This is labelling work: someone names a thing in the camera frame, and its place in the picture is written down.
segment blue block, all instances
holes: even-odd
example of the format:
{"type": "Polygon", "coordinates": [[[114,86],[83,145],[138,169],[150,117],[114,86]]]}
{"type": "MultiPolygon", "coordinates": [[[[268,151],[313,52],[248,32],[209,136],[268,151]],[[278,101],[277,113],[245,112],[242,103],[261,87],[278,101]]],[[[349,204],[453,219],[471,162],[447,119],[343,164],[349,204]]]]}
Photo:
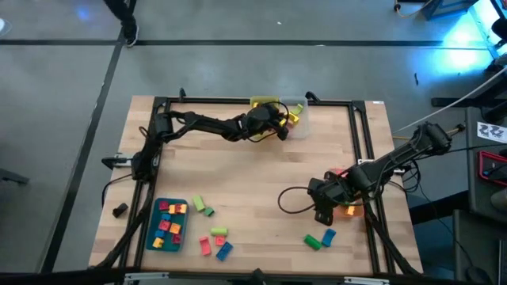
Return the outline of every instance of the blue block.
{"type": "Polygon", "coordinates": [[[166,236],[166,232],[164,230],[157,230],[155,232],[156,238],[164,238],[166,236]]]}
{"type": "Polygon", "coordinates": [[[324,246],[330,247],[331,241],[333,240],[335,234],[336,232],[334,230],[327,229],[324,233],[324,237],[322,238],[322,244],[324,246]]]}
{"type": "Polygon", "coordinates": [[[162,214],[162,219],[165,220],[165,221],[170,221],[171,220],[171,215],[169,215],[169,214],[162,214]]]}
{"type": "Polygon", "coordinates": [[[218,258],[220,261],[224,261],[232,248],[232,244],[230,244],[229,241],[226,241],[222,245],[222,248],[219,250],[219,252],[216,254],[216,258],[218,258]]]}

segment orange block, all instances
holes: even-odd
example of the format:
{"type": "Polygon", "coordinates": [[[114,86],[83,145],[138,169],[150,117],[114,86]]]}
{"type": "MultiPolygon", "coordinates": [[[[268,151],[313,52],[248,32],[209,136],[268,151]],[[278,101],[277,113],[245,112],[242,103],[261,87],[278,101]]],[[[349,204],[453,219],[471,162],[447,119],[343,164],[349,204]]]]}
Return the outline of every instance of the orange block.
{"type": "Polygon", "coordinates": [[[169,232],[172,234],[179,234],[180,230],[181,230],[181,226],[176,223],[173,223],[171,225],[171,228],[169,229],[169,232]]]}

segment white cable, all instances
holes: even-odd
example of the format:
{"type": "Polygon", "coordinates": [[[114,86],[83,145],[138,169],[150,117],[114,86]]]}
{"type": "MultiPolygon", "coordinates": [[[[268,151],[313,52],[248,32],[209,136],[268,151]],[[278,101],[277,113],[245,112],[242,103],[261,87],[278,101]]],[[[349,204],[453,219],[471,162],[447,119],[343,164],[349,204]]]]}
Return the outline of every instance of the white cable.
{"type": "Polygon", "coordinates": [[[447,106],[443,107],[442,109],[437,110],[437,111],[435,111],[435,112],[433,112],[433,113],[431,113],[431,114],[427,115],[426,117],[424,117],[424,118],[422,118],[422,119],[419,119],[419,120],[417,120],[417,121],[415,121],[415,122],[413,122],[413,123],[411,123],[411,124],[408,124],[408,125],[406,125],[405,127],[402,127],[401,129],[399,129],[399,130],[397,130],[397,131],[393,132],[393,134],[396,134],[397,132],[403,131],[403,130],[405,130],[405,129],[406,129],[406,128],[408,128],[408,127],[412,127],[413,125],[418,124],[418,123],[420,123],[420,122],[421,122],[421,121],[423,121],[423,120],[427,120],[430,116],[435,116],[435,115],[436,115],[436,114],[438,114],[439,112],[442,112],[442,111],[444,111],[444,110],[446,110],[446,109],[448,109],[448,108],[451,108],[452,106],[454,106],[454,105],[458,104],[459,102],[461,102],[461,101],[463,101],[463,100],[467,99],[467,98],[468,98],[468,97],[470,97],[472,94],[474,94],[475,92],[477,92],[478,90],[480,90],[482,87],[484,87],[486,84],[488,84],[488,83],[490,83],[492,80],[494,80],[496,77],[500,76],[500,74],[504,73],[504,71],[505,71],[505,70],[507,70],[507,67],[504,67],[504,69],[500,70],[500,72],[498,72],[497,74],[495,74],[492,78],[488,79],[486,82],[482,83],[479,87],[475,88],[474,90],[472,90],[472,92],[470,92],[469,94],[467,94],[467,95],[463,96],[461,99],[457,100],[456,102],[454,102],[454,103],[452,103],[452,104],[449,104],[449,105],[447,105],[447,106]]]}

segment floor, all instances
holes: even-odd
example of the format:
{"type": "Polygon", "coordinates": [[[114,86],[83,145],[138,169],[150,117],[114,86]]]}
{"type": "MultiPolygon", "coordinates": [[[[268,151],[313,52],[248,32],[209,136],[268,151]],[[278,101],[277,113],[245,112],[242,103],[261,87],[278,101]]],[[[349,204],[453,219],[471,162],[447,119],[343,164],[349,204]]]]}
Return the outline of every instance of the floor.
{"type": "MultiPolygon", "coordinates": [[[[400,18],[392,7],[391,0],[138,0],[143,41],[125,49],[102,0],[0,0],[10,29],[0,32],[0,167],[31,179],[0,186],[0,271],[39,269],[68,188],[77,196],[55,270],[87,266],[111,174],[101,158],[116,152],[132,95],[311,90],[323,99],[385,101],[397,130],[434,111],[431,97],[461,97],[486,80],[492,56],[470,13],[427,21],[400,18]],[[81,183],[69,185],[71,175],[81,183]]],[[[432,121],[453,128],[464,112],[432,121]]],[[[456,136],[455,147],[463,145],[456,136]]],[[[454,153],[421,163],[431,200],[466,188],[464,162],[454,153]]],[[[426,200],[417,192],[409,202],[426,200]]],[[[451,246],[438,226],[416,227],[423,260],[451,246]],[[428,236],[433,228],[438,246],[428,236]]]]}

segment green block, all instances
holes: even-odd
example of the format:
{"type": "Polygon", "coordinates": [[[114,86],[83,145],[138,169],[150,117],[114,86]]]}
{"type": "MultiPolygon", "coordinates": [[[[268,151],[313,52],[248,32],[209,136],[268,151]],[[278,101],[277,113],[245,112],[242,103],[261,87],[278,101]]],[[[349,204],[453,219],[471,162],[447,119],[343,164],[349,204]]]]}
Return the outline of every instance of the green block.
{"type": "Polygon", "coordinates": [[[212,228],[212,236],[223,235],[227,236],[227,228],[224,226],[212,228]]]}
{"type": "Polygon", "coordinates": [[[206,207],[206,210],[204,210],[204,214],[208,217],[213,215],[213,213],[215,213],[215,211],[211,207],[206,207]]]}
{"type": "Polygon", "coordinates": [[[295,109],[291,110],[291,113],[298,116],[303,111],[303,106],[301,104],[298,104],[295,109]]]}
{"type": "Polygon", "coordinates": [[[307,234],[307,236],[304,237],[304,242],[315,250],[319,250],[322,247],[320,241],[318,241],[317,239],[315,239],[315,237],[312,237],[309,234],[307,234]]]}
{"type": "Polygon", "coordinates": [[[204,201],[199,195],[193,197],[193,204],[196,206],[197,211],[204,210],[204,201]]]}

